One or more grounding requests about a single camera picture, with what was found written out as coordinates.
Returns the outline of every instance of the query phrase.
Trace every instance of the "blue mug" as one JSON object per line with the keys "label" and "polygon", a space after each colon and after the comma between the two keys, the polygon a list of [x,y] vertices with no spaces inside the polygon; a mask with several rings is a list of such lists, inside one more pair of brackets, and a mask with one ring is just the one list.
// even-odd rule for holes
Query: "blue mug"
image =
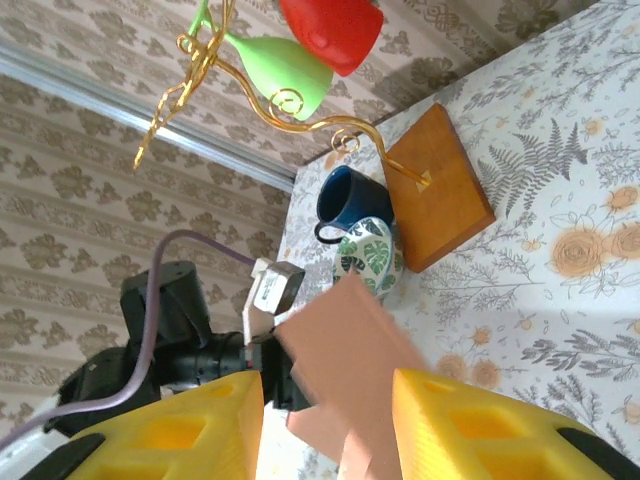
{"label": "blue mug", "polygon": [[324,227],[348,231],[365,217],[378,217],[391,228],[394,218],[385,186],[346,165],[336,168],[325,180],[318,197],[317,213],[320,222],[313,233],[319,242],[327,245],[340,243],[342,237],[322,237],[320,230]]}

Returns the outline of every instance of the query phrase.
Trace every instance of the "cable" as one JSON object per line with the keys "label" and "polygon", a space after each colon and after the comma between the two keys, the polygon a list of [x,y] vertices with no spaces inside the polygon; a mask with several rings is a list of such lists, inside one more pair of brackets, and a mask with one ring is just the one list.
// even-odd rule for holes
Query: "cable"
{"label": "cable", "polygon": [[156,335],[158,332],[158,310],[160,309],[159,294],[160,294],[160,265],[162,263],[162,255],[164,254],[167,245],[173,240],[179,237],[188,237],[219,250],[220,252],[230,256],[234,260],[242,262],[246,265],[253,266],[255,260],[252,260],[244,255],[216,242],[212,238],[202,235],[201,233],[194,232],[193,230],[174,230],[165,237],[163,237],[156,249],[153,252],[153,258],[151,260],[151,268],[149,269],[149,279],[147,283],[147,310],[144,317],[144,329],[142,332],[142,345],[140,347],[140,355],[136,361],[136,366],[129,378],[127,384],[118,393],[111,395],[107,398],[101,398],[99,400],[87,400],[84,402],[74,402],[68,405],[62,405],[56,407],[48,412],[41,413],[33,417],[28,422],[24,423],[20,427],[14,429],[6,437],[0,440],[0,452],[10,446],[13,442],[17,441],[20,437],[27,432],[33,430],[40,425],[44,425],[49,420],[62,417],[64,415],[71,415],[72,413],[92,412],[95,410],[105,410],[107,408],[115,407],[125,402],[140,388],[143,380],[145,379],[149,367],[151,365],[151,359],[153,357],[153,350],[156,346]]}

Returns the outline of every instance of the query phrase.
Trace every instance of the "gold curly wire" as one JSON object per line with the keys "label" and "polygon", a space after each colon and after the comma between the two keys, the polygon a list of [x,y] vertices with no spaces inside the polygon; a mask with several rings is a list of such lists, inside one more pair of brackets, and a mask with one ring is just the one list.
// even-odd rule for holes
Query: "gold curly wire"
{"label": "gold curly wire", "polygon": [[[213,36],[206,45],[201,43],[197,38],[204,20],[200,20],[199,24],[192,24],[190,34],[183,34],[177,38],[176,43],[178,45],[178,49],[185,54],[191,55],[191,64],[187,69],[185,80],[179,85],[169,88],[161,97],[158,107],[156,108],[155,115],[151,121],[151,126],[138,148],[138,153],[134,159],[134,169],[139,166],[142,156],[155,133],[160,128],[167,125],[167,123],[169,123],[169,121],[184,108],[186,101],[200,86],[209,71],[209,68],[213,66],[230,75],[240,84],[242,90],[247,96],[247,100],[249,101],[251,108],[269,125],[288,133],[310,133],[323,128],[344,125],[331,137],[332,149],[343,153],[355,152],[360,148],[360,139],[355,132],[362,132],[371,139],[376,146],[382,161],[387,163],[391,168],[425,187],[431,185],[431,178],[428,175],[426,176],[427,178],[420,176],[387,155],[382,135],[380,135],[380,132],[378,132],[378,130],[369,122],[347,115],[334,115],[310,124],[291,123],[279,118],[278,115],[276,115],[274,107],[277,108],[279,112],[293,117],[298,114],[304,106],[304,99],[302,98],[302,95],[293,88],[282,88],[275,92],[271,98],[269,98],[268,111],[265,111],[265,109],[260,105],[258,97],[244,75],[233,65],[218,57],[218,49],[220,48],[231,21],[234,6],[235,0],[222,0],[222,22],[220,25],[216,25],[213,22],[208,3],[203,2],[201,4],[201,10],[199,11],[197,18],[200,18],[200,14],[203,14],[213,31]],[[167,100],[173,93],[179,90],[182,90],[182,93],[178,100],[176,100],[169,108],[169,113],[166,117],[162,118],[162,110]],[[286,108],[288,104],[295,102],[291,97],[277,101],[278,97],[285,93],[292,94],[297,97],[298,105],[295,110],[288,110]],[[349,142],[354,142],[353,146],[348,146]]]}

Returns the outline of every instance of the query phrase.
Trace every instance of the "table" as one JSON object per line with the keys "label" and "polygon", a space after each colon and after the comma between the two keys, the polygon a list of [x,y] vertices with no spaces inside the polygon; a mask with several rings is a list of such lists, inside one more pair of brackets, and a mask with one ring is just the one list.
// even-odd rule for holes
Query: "table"
{"label": "table", "polygon": [[[379,128],[393,145],[443,104],[497,216],[405,272],[384,302],[397,324],[436,372],[574,417],[636,462],[639,78],[640,6],[601,2]],[[326,176],[344,162],[384,181],[363,143],[298,174],[278,257],[307,271],[296,308],[331,286],[335,246],[312,235]],[[335,478],[278,415],[267,415],[259,478]]]}

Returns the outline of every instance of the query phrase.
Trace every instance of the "wall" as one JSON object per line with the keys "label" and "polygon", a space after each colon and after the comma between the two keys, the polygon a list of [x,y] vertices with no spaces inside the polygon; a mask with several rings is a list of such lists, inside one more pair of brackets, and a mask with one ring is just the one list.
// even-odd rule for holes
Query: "wall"
{"label": "wall", "polygon": [[[348,78],[336,76],[319,114],[377,121],[429,96],[595,0],[387,0],[372,53]],[[199,0],[4,0],[0,38],[53,59],[149,107],[179,83],[188,59],[175,38]],[[211,0],[219,11],[216,0]],[[238,0],[239,35],[291,37],[277,0]],[[238,65],[225,45],[223,58]],[[291,169],[326,151],[329,132],[274,132],[249,109],[235,81],[211,71],[184,112],[192,125]]]}
{"label": "wall", "polygon": [[[121,281],[157,241],[193,228],[250,257],[275,257],[289,198],[0,77],[0,435],[85,359],[128,338]],[[240,329],[250,269],[181,241],[197,263],[214,331]]]}

